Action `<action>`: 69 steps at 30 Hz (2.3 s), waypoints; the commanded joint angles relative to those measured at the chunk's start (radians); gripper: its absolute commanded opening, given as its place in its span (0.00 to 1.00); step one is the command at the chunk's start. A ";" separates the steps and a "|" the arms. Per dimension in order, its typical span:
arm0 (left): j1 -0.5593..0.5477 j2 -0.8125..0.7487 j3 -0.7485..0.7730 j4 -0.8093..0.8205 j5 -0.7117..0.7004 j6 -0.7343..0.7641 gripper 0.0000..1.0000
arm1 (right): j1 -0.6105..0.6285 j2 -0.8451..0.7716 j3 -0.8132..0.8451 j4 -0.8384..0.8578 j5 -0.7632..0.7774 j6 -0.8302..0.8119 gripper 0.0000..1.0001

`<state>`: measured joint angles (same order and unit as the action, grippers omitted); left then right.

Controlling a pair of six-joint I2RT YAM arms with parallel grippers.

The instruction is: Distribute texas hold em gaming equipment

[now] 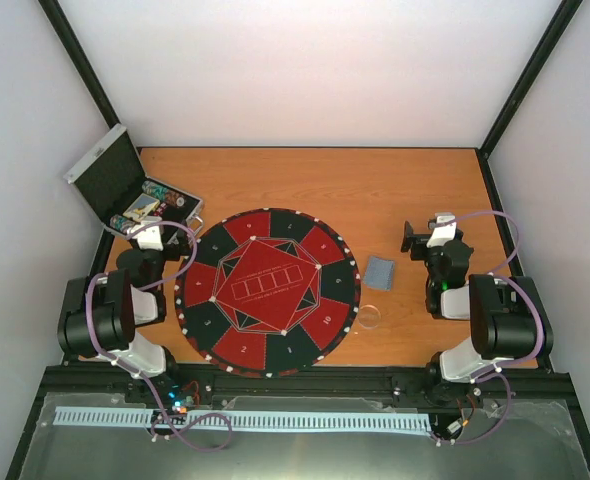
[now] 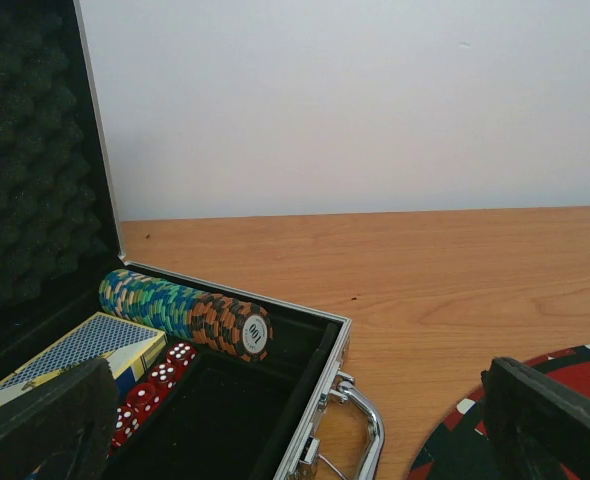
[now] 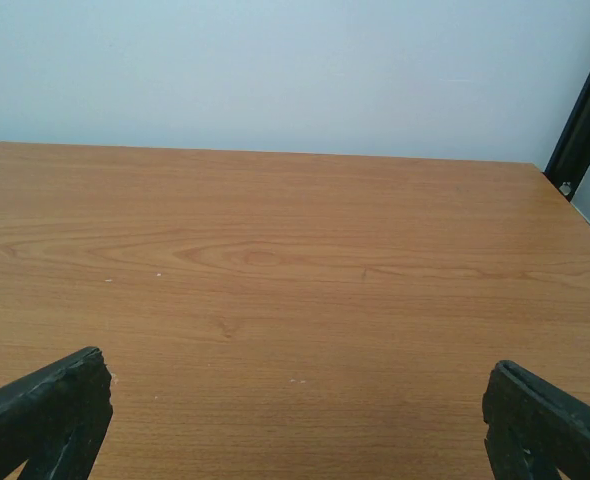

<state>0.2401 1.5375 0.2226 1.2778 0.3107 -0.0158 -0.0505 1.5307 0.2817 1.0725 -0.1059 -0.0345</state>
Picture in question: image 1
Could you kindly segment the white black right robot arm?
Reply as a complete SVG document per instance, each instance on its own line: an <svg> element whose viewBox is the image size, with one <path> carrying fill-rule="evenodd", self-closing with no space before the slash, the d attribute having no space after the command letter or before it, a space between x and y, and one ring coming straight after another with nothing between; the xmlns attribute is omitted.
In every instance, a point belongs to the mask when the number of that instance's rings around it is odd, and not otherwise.
<svg viewBox="0 0 590 480"><path fill-rule="evenodd" d="M470 335L427 364L434 384L474 384L506 367L547 357L554 333L534 280L471 274L474 249L451 214L429 221L428 233L404 223L401 251L427 270L426 310L435 319L467 321Z"/></svg>

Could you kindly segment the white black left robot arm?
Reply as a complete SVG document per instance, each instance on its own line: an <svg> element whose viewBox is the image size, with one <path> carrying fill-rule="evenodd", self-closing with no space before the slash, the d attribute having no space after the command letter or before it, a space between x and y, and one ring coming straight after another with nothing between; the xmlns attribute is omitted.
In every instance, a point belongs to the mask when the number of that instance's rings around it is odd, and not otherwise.
<svg viewBox="0 0 590 480"><path fill-rule="evenodd" d="M161 402L176 400L183 378L168 348L137 331L166 317L163 293L167 261L190 256L193 242L181 234L161 250L135 241L120 253L116 269L99 277L81 277L66 285L57 338L67 356L107 361L131 377L148 377L147 388Z"/></svg>

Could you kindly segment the clear dealer button disc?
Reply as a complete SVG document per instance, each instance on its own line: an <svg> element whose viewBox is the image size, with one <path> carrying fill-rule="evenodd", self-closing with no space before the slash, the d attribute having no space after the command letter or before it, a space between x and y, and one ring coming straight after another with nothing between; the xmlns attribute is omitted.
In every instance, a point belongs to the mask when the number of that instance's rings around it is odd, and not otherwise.
<svg viewBox="0 0 590 480"><path fill-rule="evenodd" d="M374 305L363 305L358 309L356 322L366 330L373 330L381 322L381 313Z"/></svg>

